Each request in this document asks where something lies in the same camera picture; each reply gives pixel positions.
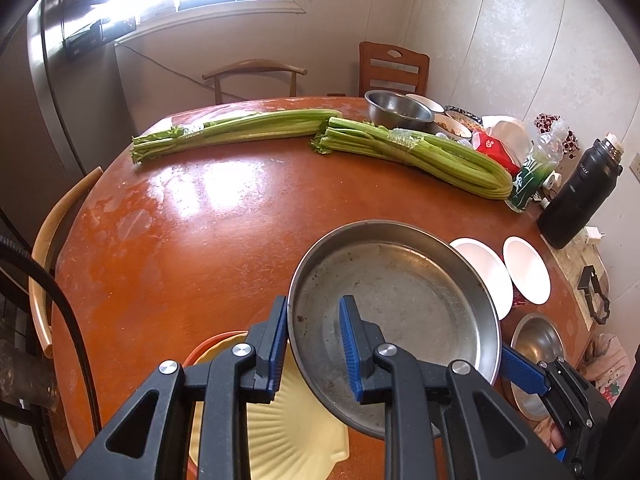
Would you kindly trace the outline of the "white charger plug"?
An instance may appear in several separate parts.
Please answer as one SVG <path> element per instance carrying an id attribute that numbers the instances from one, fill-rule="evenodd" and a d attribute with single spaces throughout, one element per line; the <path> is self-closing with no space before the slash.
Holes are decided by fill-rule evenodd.
<path id="1" fill-rule="evenodd" d="M 582 230 L 586 244 L 597 245 L 603 240 L 604 234 L 596 226 L 585 226 Z"/>

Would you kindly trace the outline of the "white wall socket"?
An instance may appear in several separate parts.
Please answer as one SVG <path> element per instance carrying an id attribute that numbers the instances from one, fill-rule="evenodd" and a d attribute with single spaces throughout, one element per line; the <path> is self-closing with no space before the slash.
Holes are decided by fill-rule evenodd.
<path id="1" fill-rule="evenodd" d="M 629 171 L 640 182 L 640 154 L 639 153 L 634 154 L 634 157 L 631 159 L 631 163 L 629 164 Z"/>

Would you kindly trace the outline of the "light wooden chair back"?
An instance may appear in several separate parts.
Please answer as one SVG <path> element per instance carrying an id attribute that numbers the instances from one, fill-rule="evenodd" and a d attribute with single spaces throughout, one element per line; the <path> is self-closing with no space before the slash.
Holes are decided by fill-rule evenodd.
<path id="1" fill-rule="evenodd" d="M 100 166 L 90 171 L 58 200 L 43 220 L 32 248 L 32 258 L 44 270 L 52 271 L 54 269 L 56 256 L 66 239 L 66 236 L 62 235 L 64 222 L 70 218 L 72 210 L 87 196 L 102 174 L 103 169 Z M 53 341 L 47 308 L 47 293 L 33 278 L 29 278 L 28 296 L 30 313 L 42 352 L 46 358 L 51 359 Z"/>

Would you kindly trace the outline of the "red snack packet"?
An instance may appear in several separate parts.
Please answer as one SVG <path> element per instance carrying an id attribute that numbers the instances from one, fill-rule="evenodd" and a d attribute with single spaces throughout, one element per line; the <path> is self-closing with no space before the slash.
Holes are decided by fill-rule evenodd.
<path id="1" fill-rule="evenodd" d="M 514 162 L 514 159 L 509 155 L 501 141 L 490 136 L 488 133 L 474 130 L 472 134 L 472 147 L 475 151 L 498 162 L 512 177 L 515 177 L 520 172 L 521 167 Z"/>

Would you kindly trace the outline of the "left celery bunch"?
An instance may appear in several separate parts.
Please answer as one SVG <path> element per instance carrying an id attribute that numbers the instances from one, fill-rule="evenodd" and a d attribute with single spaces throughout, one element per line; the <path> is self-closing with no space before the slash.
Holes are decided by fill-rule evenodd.
<path id="1" fill-rule="evenodd" d="M 343 115 L 338 110 L 302 108 L 216 119 L 204 122 L 198 128 L 171 126 L 133 138 L 130 157 L 134 164 L 142 164 L 203 146 L 315 136 L 334 117 L 342 118 Z"/>

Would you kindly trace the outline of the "celery bunch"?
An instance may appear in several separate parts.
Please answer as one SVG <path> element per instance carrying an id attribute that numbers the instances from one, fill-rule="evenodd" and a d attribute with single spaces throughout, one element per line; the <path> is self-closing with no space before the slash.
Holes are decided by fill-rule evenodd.
<path id="1" fill-rule="evenodd" d="M 203 146 L 315 136 L 334 117 L 342 118 L 343 115 L 338 110 L 302 108 L 216 119 L 204 122 L 198 128 L 171 126 L 133 138 L 130 157 L 134 164 L 142 164 Z"/>
<path id="2" fill-rule="evenodd" d="M 498 162 L 431 133 L 333 117 L 311 146 L 320 154 L 343 152 L 398 162 L 488 200 L 505 200 L 512 192 L 512 177 Z"/>

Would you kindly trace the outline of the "orange pig-shaped plastic plate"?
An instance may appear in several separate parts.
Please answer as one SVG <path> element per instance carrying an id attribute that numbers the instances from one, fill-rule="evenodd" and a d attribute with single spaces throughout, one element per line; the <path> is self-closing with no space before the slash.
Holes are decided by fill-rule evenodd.
<path id="1" fill-rule="evenodd" d="M 247 330 L 230 330 L 230 332 L 211 336 L 191 351 L 182 366 L 189 367 L 213 361 L 224 350 L 231 349 L 235 344 L 244 342 L 247 334 Z"/>

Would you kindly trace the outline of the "black thermos flask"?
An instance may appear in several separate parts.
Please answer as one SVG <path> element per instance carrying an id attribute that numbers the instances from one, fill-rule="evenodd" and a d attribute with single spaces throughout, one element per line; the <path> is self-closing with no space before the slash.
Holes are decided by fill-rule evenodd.
<path id="1" fill-rule="evenodd" d="M 565 247 L 611 195 L 623 171 L 623 145 L 608 133 L 584 151 L 578 165 L 537 219 L 542 237 L 554 249 Z"/>

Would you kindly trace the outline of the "yellow shell-shaped plate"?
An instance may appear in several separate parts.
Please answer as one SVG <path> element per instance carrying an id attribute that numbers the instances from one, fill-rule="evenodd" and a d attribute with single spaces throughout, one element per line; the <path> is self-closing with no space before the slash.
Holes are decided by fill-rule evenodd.
<path id="1" fill-rule="evenodd" d="M 290 350 L 274 400 L 246 412 L 253 479 L 326 479 L 349 459 L 346 425 L 310 391 Z"/>

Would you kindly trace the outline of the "black clamp tool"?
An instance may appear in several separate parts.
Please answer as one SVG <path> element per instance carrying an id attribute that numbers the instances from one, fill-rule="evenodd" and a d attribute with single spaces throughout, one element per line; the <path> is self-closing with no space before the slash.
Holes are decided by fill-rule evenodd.
<path id="1" fill-rule="evenodd" d="M 605 325 L 611 315 L 610 300 L 602 290 L 594 266 L 584 266 L 577 289 L 584 296 L 590 318 L 598 325 Z"/>

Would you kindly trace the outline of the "green label plastic bottle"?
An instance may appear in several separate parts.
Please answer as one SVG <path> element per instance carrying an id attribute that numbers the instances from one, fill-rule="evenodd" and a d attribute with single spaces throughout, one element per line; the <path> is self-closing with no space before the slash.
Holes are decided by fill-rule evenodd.
<path id="1" fill-rule="evenodd" d="M 564 155 L 568 125 L 563 119 L 552 122 L 548 132 L 541 133 L 516 175 L 506 204 L 515 212 L 523 212 L 534 194 L 559 165 Z"/>

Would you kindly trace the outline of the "small steel bowl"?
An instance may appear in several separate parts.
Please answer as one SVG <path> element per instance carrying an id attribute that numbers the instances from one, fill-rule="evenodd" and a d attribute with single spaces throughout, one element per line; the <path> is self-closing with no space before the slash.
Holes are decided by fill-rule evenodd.
<path id="1" fill-rule="evenodd" d="M 551 362 L 565 356 L 562 338 L 548 316 L 529 313 L 515 327 L 511 347 L 530 362 Z M 529 394 L 513 382 L 502 381 L 509 401 L 530 422 L 541 422 L 549 416 L 547 409 L 536 394 Z"/>

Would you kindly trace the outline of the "white foam bowl red label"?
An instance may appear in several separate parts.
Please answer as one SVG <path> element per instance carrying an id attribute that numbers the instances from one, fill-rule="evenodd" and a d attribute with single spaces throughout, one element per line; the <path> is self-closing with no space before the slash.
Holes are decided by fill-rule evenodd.
<path id="1" fill-rule="evenodd" d="M 494 303 L 498 319 L 503 320 L 512 309 L 513 285 L 500 257 L 490 247 L 474 238 L 457 238 L 450 246 L 462 255 L 480 276 Z"/>

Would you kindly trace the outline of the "round steel pan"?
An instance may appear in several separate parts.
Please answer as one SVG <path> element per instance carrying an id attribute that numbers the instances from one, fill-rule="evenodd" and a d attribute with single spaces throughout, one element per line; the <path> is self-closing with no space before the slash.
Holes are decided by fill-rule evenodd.
<path id="1" fill-rule="evenodd" d="M 418 360 L 465 360 L 488 381 L 500 367 L 501 333 L 489 292 L 450 245 L 415 226 L 387 220 L 346 224 L 300 260 L 288 290 L 288 338 L 300 374 L 329 412 L 369 437 L 384 436 L 382 405 L 359 404 L 350 388 L 338 303 Z"/>

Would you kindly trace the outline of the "brown slatted wooden chair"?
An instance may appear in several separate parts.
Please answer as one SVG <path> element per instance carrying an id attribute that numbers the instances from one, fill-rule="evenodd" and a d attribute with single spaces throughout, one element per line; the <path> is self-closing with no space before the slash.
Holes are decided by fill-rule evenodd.
<path id="1" fill-rule="evenodd" d="M 369 90 L 392 90 L 424 96 L 430 73 L 427 54 L 391 44 L 359 44 L 359 95 Z"/>

